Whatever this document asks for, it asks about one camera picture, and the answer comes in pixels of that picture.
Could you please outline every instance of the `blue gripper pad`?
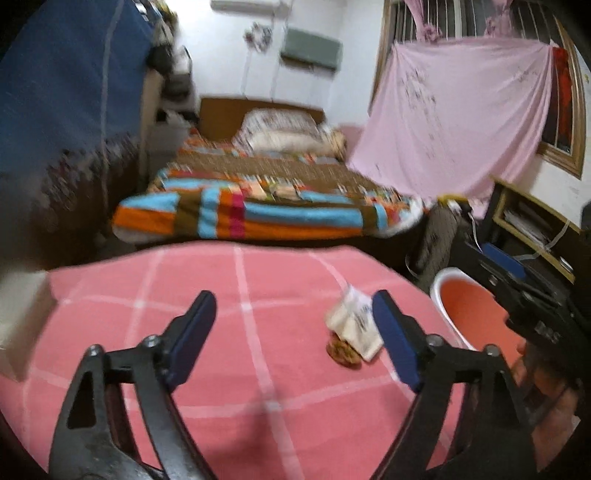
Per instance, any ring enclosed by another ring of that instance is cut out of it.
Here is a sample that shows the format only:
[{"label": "blue gripper pad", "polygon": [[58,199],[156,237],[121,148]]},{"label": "blue gripper pad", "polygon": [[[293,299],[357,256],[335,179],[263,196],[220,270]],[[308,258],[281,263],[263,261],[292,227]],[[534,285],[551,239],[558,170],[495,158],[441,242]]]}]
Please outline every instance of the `blue gripper pad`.
[{"label": "blue gripper pad", "polygon": [[413,392],[418,393],[423,383],[418,372],[418,352],[415,351],[400,324],[403,313],[385,290],[374,295],[372,309],[374,322],[398,377]]},{"label": "blue gripper pad", "polygon": [[167,328],[164,335],[168,334],[174,338],[165,378],[169,392],[172,393],[189,379],[197,357],[212,329],[216,312],[216,297],[209,291],[202,291],[187,313],[174,319]]},{"label": "blue gripper pad", "polygon": [[527,274],[524,266],[515,258],[510,257],[503,250],[498,249],[492,244],[482,245],[482,253],[496,263],[501,268],[504,268],[518,280],[525,280]]}]

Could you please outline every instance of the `window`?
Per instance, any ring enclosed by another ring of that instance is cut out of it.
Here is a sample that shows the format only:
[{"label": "window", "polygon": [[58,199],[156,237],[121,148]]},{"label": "window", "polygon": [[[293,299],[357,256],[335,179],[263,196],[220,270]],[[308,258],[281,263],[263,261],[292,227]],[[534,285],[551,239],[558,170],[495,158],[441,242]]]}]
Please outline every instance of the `window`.
[{"label": "window", "polygon": [[[492,0],[423,0],[427,22],[443,37],[484,35],[486,19],[497,13]],[[583,171],[586,112],[583,82],[574,44],[550,9],[536,0],[514,0],[511,22],[522,38],[554,41],[554,79],[548,119],[538,153],[577,178]],[[394,41],[416,40],[416,25],[403,1],[385,1],[382,42],[376,68],[374,95]]]}]

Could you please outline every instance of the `wooden headboard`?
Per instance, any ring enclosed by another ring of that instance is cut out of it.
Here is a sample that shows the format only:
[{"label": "wooden headboard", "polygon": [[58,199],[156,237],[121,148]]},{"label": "wooden headboard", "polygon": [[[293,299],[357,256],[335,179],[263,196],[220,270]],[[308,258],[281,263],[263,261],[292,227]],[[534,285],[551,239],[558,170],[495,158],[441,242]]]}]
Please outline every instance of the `wooden headboard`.
[{"label": "wooden headboard", "polygon": [[199,131],[209,140],[232,138],[240,130],[244,116],[255,108],[302,110],[308,112],[317,124],[324,121],[322,110],[303,105],[250,100],[243,97],[203,97],[199,110]]}]

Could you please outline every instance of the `white wall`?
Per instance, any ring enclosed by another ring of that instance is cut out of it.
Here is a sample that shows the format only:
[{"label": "white wall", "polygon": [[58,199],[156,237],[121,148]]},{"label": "white wall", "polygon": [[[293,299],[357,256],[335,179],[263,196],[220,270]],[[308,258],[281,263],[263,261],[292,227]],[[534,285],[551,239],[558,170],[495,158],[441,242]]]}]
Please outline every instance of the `white wall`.
[{"label": "white wall", "polygon": [[374,88],[384,0],[348,0],[340,40],[343,63],[330,91],[331,124],[364,125]]},{"label": "white wall", "polygon": [[[245,94],[250,98],[327,106],[332,74],[283,65],[278,69],[285,33],[283,20],[275,20],[271,48],[265,54],[253,51],[247,70],[249,49],[243,40],[244,31],[254,21],[271,25],[270,17],[215,12],[209,0],[168,0],[167,3],[178,13],[178,42],[187,46],[193,58],[199,96]],[[345,7],[346,0],[294,0],[289,25],[338,38]]]},{"label": "white wall", "polygon": [[580,226],[581,209],[591,200],[591,71],[583,57],[580,54],[578,57],[587,106],[587,144],[582,178],[579,180],[541,158],[536,158],[524,175],[521,187]]}]

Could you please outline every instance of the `screw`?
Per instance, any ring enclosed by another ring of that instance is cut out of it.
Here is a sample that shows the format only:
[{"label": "screw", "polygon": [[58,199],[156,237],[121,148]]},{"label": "screw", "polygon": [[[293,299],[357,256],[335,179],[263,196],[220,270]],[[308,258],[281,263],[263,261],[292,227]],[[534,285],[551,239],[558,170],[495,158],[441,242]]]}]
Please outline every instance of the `screw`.
[{"label": "screw", "polygon": [[104,349],[100,345],[91,345],[86,349],[87,356],[97,356],[101,353],[104,353]]},{"label": "screw", "polygon": [[444,340],[440,335],[427,335],[427,345],[432,347],[443,346]]},{"label": "screw", "polygon": [[484,347],[484,351],[489,356],[499,356],[501,354],[501,351],[499,350],[499,348],[496,345],[492,345],[492,344]]},{"label": "screw", "polygon": [[160,337],[158,335],[149,335],[142,340],[142,344],[148,348],[154,348],[160,345]]}]

